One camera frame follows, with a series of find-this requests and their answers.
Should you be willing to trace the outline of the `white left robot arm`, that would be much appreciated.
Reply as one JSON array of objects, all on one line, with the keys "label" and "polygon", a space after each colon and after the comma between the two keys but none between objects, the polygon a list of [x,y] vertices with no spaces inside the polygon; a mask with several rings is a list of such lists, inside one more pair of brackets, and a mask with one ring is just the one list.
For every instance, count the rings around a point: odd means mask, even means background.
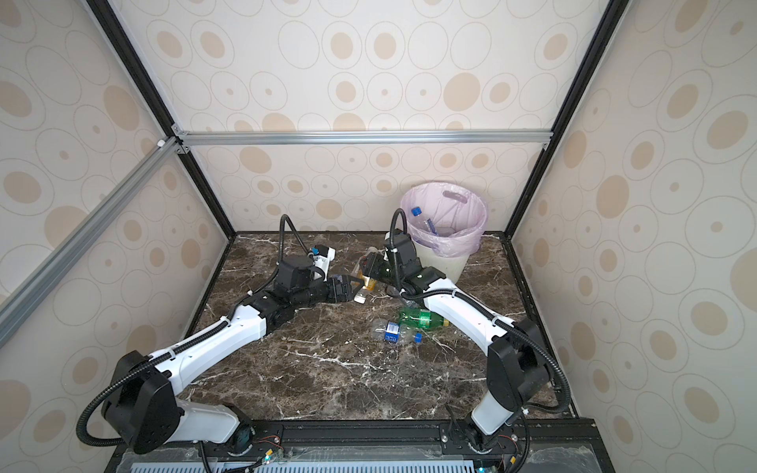
[{"label": "white left robot arm", "polygon": [[299,309],[349,303],[363,285],[351,275],[328,275],[326,267],[305,256],[282,260],[271,282],[244,296],[226,317],[150,355],[124,355],[112,383],[82,413],[78,438],[92,447],[125,443],[135,453],[185,441],[243,453],[252,442],[248,417],[231,405],[182,400],[181,392],[240,348],[290,321]]}]

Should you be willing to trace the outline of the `orange red label bottle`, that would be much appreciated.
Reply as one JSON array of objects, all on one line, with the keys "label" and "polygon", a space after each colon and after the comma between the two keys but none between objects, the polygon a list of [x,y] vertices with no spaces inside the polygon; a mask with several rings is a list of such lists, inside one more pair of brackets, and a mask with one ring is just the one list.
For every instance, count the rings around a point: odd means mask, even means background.
[{"label": "orange red label bottle", "polygon": [[368,276],[365,276],[360,268],[355,269],[352,275],[363,282],[363,286],[354,297],[354,301],[358,304],[364,305],[368,297],[374,292],[377,281]]}]

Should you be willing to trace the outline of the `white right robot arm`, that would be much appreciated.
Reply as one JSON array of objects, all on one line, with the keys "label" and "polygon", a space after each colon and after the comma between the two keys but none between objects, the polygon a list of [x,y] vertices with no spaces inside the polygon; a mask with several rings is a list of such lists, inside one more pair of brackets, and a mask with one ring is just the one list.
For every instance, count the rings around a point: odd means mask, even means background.
[{"label": "white right robot arm", "polygon": [[552,378],[538,328],[527,320],[499,315],[461,291],[438,268],[424,266],[410,236],[394,232],[384,243],[383,251],[360,259],[362,274],[441,315],[487,356],[487,391],[468,416],[469,430],[486,438],[513,425]]}]

